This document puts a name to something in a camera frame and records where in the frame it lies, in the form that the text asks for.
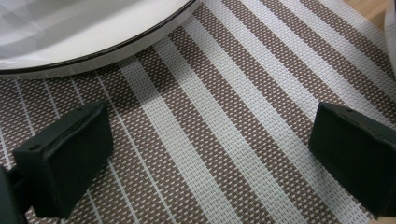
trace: black sponge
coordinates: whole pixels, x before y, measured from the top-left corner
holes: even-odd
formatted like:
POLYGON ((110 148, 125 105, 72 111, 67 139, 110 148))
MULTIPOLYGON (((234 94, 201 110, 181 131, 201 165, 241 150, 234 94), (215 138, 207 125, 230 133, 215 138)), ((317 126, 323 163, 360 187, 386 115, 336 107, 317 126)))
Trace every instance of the black sponge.
POLYGON ((69 217, 112 152, 104 103, 67 113, 12 151, 38 217, 69 217))
POLYGON ((375 217, 396 216, 396 132, 349 108, 320 103, 309 148, 375 217))

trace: brown stripe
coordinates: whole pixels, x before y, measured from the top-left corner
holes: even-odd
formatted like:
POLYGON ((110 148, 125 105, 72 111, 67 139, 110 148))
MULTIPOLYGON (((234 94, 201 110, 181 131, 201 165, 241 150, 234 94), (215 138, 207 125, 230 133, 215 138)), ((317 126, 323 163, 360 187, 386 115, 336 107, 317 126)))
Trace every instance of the brown stripe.
MULTIPOLYGON (((30 130, 14 80, 0 79, 0 125, 11 166, 15 165, 11 150, 29 138, 30 130)), ((6 154, 1 147, 1 164, 7 168, 6 154)))
MULTIPOLYGON (((98 82, 94 72, 73 77, 78 87, 78 91, 84 104, 95 101, 106 101, 107 98, 98 82)), ((114 76, 114 82, 120 79, 114 76)), ((149 222, 149 217, 145 217, 144 209, 153 210, 158 216, 163 216, 168 220, 166 213, 161 205, 160 199, 155 195, 154 188, 150 185, 147 174, 140 164, 137 156, 132 150, 131 144, 126 133, 120 126, 120 122, 111 106, 107 108, 110 116, 110 124, 114 138, 114 153, 111 158, 118 178, 128 195, 132 208, 136 212, 140 221, 149 222), (142 202, 150 203, 151 207, 143 207, 142 202)), ((104 223, 132 223, 134 218, 129 210, 120 187, 117 185, 114 175, 108 166, 105 172, 94 181, 90 187, 92 197, 96 203, 98 212, 104 223)))
POLYGON ((148 48, 137 57, 238 216, 246 223, 275 223, 160 56, 148 48))
POLYGON ((21 93, 35 134, 57 118, 43 80, 20 80, 21 93))
POLYGON ((90 199, 86 194, 79 200, 70 218, 67 219, 67 223, 96 223, 97 217, 93 212, 93 207, 91 205, 90 199))
POLYGON ((35 224, 54 224, 58 221, 56 217, 37 217, 35 215, 35 210, 31 207, 26 213, 26 219, 28 223, 35 223, 35 224))
MULTIPOLYGON (((341 99, 239 1, 223 1, 253 34, 295 75, 320 101, 342 104, 341 99)), ((194 13, 199 22, 217 40, 276 112, 307 145, 313 123, 274 79, 244 49, 221 22, 205 6, 194 13)))
POLYGON ((57 77, 46 81, 60 116, 81 105, 70 77, 57 77))
POLYGON ((312 222, 338 223, 330 209, 188 34, 177 28, 169 38, 302 215, 312 222))
POLYGON ((389 77, 396 80, 393 74, 392 66, 388 55, 379 47, 359 33, 353 26, 337 16, 334 12, 326 8, 318 0, 300 0, 306 7, 314 12, 318 17, 330 25, 336 32, 347 39, 357 49, 370 58, 378 67, 382 69, 389 77))
POLYGON ((204 211, 167 152, 160 136, 130 90, 129 84, 120 76, 120 71, 117 71, 111 76, 101 78, 176 222, 207 222, 204 211), (115 83, 114 77, 120 77, 120 82, 115 83))
POLYGON ((312 48, 335 71, 343 76, 356 90, 381 111, 390 122, 396 123, 396 103, 382 92, 355 65, 344 58, 325 40, 304 24, 278 1, 262 0, 262 3, 277 15, 297 36, 312 48))

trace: woven placemat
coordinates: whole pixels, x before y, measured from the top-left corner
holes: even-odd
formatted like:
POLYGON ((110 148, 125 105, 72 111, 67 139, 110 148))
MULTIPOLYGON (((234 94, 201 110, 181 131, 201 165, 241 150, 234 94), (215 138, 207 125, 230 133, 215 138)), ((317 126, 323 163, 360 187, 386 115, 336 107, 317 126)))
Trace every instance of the woven placemat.
POLYGON ((395 80, 383 32, 342 0, 207 0, 121 62, 1 79, 0 162, 104 100, 114 155, 62 223, 367 223, 307 143, 320 101, 395 128, 395 80))

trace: placemat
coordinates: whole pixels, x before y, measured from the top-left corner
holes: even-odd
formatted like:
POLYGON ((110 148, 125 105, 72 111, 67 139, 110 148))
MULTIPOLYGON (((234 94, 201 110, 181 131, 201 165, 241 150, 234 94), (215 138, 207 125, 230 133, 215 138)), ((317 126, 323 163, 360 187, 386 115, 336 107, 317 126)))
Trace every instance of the placemat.
MULTIPOLYGON (((1 164, 10 169, 13 148, 98 100, 115 152, 62 223, 367 223, 308 150, 318 102, 396 125, 384 33, 342 0, 207 0, 121 62, 1 79, 1 164)), ((32 210, 28 219, 58 221, 32 210)))

